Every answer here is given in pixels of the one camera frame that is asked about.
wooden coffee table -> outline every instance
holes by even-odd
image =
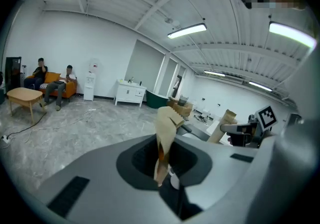
[[[8,96],[10,102],[11,116],[13,115],[11,102],[14,102],[20,104],[21,106],[30,108],[32,124],[35,124],[34,114],[32,112],[32,105],[39,101],[42,101],[42,92],[38,90],[31,90],[20,87],[8,91],[6,95]],[[41,104],[41,106],[43,112],[46,112],[44,105]]]

seated man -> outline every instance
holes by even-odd
[[[77,83],[76,75],[72,72],[72,66],[68,65],[66,67],[66,72],[60,74],[58,81],[54,81],[49,83],[45,89],[45,96],[44,96],[44,105],[46,106],[49,103],[49,95],[55,90],[58,89],[58,97],[56,98],[56,111],[61,109],[61,99],[62,93],[66,89],[66,84],[68,82]]]
[[[45,66],[44,58],[39,58],[38,67],[32,73],[34,78],[24,79],[24,87],[28,89],[39,90],[40,85],[45,82],[45,76],[47,71],[48,71],[48,67]]]

man in black shirt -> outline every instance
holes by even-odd
[[[44,58],[38,59],[38,67],[32,73],[34,78],[24,79],[24,87],[39,90],[40,85],[44,83],[48,67],[45,66]]]

corrugated metal ceiling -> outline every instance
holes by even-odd
[[[153,39],[190,65],[199,74],[221,70],[244,80],[274,86],[289,77],[308,48],[291,39],[269,33],[269,22],[282,23],[313,36],[313,21],[307,11],[285,8],[247,9],[241,0],[43,0],[45,10],[100,16]],[[176,39],[167,34],[205,22],[208,30]],[[202,50],[186,49],[196,43]],[[210,47],[221,44],[221,48]],[[237,49],[224,47],[235,44]],[[240,46],[252,46],[247,50]],[[255,52],[266,49],[262,54]],[[281,96],[287,92],[275,89]]]

white vanity cabinet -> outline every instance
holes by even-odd
[[[141,107],[142,100],[144,98],[146,87],[140,86],[135,82],[129,83],[128,81],[116,81],[116,92],[114,97],[114,105],[118,102],[131,102],[138,103]]]

